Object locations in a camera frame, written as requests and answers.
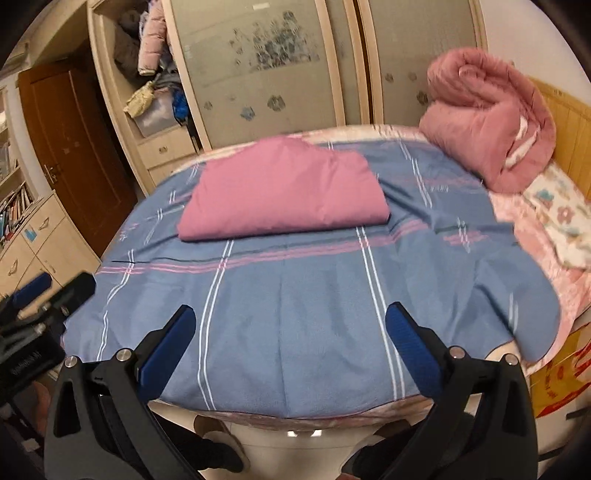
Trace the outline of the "pink and white hooded jacket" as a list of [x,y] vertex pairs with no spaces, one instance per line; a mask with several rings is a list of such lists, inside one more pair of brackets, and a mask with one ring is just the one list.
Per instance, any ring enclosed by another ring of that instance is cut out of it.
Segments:
[[219,240],[383,225],[389,217],[360,153],[273,137],[205,163],[177,233]]

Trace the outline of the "cream drawer cabinet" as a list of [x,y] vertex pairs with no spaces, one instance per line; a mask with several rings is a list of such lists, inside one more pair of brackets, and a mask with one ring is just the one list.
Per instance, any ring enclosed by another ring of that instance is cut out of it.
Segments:
[[34,206],[1,250],[1,293],[8,295],[42,273],[52,278],[38,300],[49,298],[78,273],[95,272],[100,260],[55,194]]

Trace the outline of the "yellow red paper bag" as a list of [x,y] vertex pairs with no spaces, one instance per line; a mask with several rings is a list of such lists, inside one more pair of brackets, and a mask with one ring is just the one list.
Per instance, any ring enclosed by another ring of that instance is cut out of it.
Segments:
[[536,418],[550,415],[590,388],[590,324],[574,330],[558,354],[530,377]]

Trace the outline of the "slipper on floor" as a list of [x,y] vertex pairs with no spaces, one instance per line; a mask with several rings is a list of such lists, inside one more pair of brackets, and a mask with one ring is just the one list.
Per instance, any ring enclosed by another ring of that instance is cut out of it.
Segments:
[[245,449],[221,421],[197,415],[193,430],[202,439],[198,447],[202,470],[222,469],[235,474],[249,470],[250,462]]

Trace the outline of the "brown wooden door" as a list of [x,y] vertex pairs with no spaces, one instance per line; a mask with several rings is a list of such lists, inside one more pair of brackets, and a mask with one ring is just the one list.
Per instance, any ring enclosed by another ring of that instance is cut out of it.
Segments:
[[93,77],[69,60],[22,71],[24,119],[44,176],[102,255],[137,202]]

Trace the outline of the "wardrobe drawer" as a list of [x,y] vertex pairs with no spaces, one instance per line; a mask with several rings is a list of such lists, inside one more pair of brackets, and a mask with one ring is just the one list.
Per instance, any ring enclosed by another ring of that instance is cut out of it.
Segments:
[[193,155],[195,149],[185,127],[174,127],[152,135],[138,144],[143,165],[151,169]]

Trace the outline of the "blue plaid bed blanket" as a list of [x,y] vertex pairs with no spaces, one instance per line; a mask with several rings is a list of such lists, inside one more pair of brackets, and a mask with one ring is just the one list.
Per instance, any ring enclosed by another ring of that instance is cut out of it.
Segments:
[[417,393],[387,332],[394,302],[474,357],[513,342],[541,359],[558,333],[557,295],[482,183],[425,142],[353,149],[385,194],[383,226],[184,242],[176,227],[205,166],[163,181],[122,225],[95,294],[67,322],[66,352],[108,359],[188,305],[197,328],[162,400],[284,419]]

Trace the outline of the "beige cloth bag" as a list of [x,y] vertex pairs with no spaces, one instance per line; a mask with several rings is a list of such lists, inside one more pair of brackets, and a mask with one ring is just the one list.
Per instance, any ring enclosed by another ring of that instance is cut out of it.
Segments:
[[137,118],[151,106],[153,98],[153,82],[148,81],[129,97],[123,110],[130,118]]

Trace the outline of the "clear plastic storage box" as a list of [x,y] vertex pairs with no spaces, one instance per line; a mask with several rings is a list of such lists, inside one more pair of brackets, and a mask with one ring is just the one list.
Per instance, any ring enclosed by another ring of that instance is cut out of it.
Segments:
[[159,89],[154,92],[150,106],[133,119],[144,138],[176,126],[172,102],[173,96],[168,89]]

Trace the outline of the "floral pillow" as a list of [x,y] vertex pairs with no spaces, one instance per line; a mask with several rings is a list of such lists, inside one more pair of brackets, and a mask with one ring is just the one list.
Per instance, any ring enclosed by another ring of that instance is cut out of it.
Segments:
[[523,193],[552,242],[559,262],[590,269],[590,203],[551,161]]

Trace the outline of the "hanging dark jacket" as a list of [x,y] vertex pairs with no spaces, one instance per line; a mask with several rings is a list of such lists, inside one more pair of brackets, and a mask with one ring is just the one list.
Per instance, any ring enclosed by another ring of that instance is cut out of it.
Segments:
[[140,13],[130,9],[124,11],[116,22],[113,60],[118,70],[130,81],[138,77]]

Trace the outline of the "wooden headboard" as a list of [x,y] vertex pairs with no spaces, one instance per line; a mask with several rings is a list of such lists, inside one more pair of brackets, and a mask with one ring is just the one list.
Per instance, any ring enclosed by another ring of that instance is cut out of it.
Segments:
[[591,189],[590,106],[559,88],[531,77],[553,116],[557,138],[555,162],[587,201]]

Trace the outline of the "hanging pink puffer jacket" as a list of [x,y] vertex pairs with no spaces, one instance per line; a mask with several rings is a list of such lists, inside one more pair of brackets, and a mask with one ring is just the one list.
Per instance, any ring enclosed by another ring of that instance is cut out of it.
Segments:
[[148,2],[148,9],[140,15],[137,71],[140,76],[151,76],[159,68],[166,42],[167,27],[161,0]]

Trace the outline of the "rolled pink quilt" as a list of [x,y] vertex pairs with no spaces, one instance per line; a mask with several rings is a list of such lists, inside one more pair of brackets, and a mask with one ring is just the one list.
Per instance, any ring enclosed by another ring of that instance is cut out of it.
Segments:
[[556,126],[538,87],[479,48],[457,48],[428,68],[432,102],[421,133],[496,193],[525,191],[549,164]]

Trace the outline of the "frosted sliding wardrobe door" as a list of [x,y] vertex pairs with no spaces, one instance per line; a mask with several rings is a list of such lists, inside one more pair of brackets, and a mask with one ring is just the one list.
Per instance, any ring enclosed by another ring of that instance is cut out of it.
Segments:
[[166,1],[163,9],[204,150],[345,124],[324,1]]

